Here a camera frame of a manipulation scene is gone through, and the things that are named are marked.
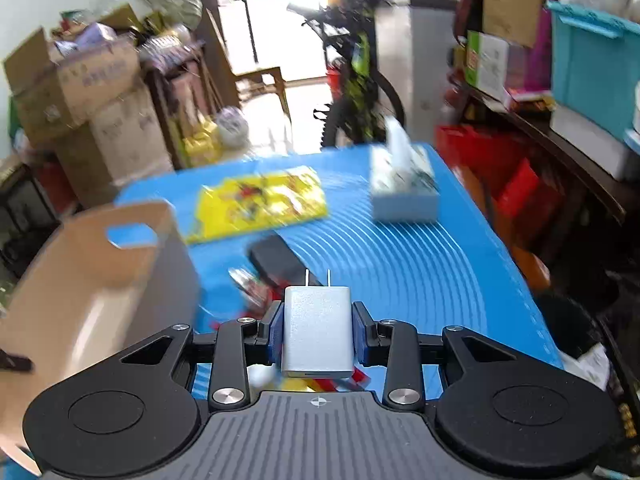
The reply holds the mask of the blue silicone table mat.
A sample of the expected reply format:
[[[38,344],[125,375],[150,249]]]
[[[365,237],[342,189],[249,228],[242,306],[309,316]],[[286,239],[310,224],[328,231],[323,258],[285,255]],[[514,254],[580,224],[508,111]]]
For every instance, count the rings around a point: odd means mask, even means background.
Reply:
[[[435,224],[373,221],[367,148],[224,162],[140,180],[122,204],[167,200],[181,232],[192,229],[206,185],[248,174],[312,168],[326,194],[325,219],[287,226],[281,237],[321,281],[343,285],[374,318],[406,321],[421,333],[462,325],[552,365],[561,362],[544,318],[506,246],[438,157]]]

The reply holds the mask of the beige wooden storage bin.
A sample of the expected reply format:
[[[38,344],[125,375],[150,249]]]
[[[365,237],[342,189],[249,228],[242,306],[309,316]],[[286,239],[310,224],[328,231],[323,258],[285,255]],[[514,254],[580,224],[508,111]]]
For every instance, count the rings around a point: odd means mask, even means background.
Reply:
[[[22,423],[44,389],[164,328],[194,321],[201,284],[166,200],[76,214],[49,238],[1,321],[1,451],[31,474]]]

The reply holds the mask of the green black bicycle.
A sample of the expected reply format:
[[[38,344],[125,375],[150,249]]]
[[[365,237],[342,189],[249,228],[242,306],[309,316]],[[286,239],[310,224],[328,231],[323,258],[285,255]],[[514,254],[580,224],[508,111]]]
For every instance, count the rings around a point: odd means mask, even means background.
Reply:
[[[337,96],[326,110],[314,112],[323,122],[322,148],[384,143],[386,115],[406,124],[405,107],[374,59],[374,7],[379,2],[341,0],[318,9],[288,5],[320,38],[322,47],[337,53],[330,64],[337,76]]]

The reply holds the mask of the white blue tissue box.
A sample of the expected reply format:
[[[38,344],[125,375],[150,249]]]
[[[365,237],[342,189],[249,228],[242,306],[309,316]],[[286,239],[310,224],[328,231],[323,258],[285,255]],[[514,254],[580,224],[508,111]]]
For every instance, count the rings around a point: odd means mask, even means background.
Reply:
[[[393,116],[384,118],[386,143],[370,149],[369,196],[372,218],[385,223],[434,223],[439,188],[427,152],[412,144]]]

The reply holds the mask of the white USB charger plug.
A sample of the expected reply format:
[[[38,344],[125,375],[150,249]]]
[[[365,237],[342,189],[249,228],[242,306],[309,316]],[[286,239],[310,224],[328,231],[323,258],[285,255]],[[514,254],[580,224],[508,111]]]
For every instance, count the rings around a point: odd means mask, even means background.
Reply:
[[[346,286],[290,286],[284,292],[283,354],[285,376],[346,379],[355,364],[352,295]]]

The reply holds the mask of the yellow picture book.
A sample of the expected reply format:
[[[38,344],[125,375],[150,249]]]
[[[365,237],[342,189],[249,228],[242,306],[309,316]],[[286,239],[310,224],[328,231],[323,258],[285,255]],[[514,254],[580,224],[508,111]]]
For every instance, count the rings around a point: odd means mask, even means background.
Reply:
[[[268,174],[247,174],[201,187],[186,241],[203,244],[328,215],[326,194],[311,168],[298,166]]]

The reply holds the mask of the stacked cardboard boxes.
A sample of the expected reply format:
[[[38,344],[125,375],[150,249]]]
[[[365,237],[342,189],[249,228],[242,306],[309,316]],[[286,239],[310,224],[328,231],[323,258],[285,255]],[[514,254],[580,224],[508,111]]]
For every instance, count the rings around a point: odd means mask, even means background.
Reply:
[[[130,36],[62,50],[37,29],[3,67],[30,145],[55,154],[82,206],[174,169]]]

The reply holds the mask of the black rectangular case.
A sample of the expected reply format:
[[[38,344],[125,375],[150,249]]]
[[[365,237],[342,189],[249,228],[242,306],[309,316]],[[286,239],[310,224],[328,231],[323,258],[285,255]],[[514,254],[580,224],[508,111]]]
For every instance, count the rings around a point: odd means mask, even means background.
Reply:
[[[307,283],[306,266],[279,234],[270,234],[250,244],[247,258],[258,276],[271,287],[285,289]]]

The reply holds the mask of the red hero action figure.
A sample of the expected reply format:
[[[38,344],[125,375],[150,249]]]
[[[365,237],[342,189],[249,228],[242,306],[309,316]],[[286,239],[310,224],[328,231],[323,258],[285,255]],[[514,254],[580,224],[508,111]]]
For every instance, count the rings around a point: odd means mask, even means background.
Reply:
[[[262,318],[273,301],[280,299],[271,286],[249,270],[232,268],[228,270],[228,273],[231,281],[240,291],[247,315],[253,318]]]

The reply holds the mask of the teal plastic storage crate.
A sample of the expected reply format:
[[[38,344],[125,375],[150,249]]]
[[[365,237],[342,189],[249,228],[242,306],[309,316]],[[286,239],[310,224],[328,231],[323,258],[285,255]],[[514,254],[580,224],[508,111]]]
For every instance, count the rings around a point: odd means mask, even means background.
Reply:
[[[637,23],[576,4],[549,0],[551,91],[555,102],[623,141],[634,121],[639,82]]]

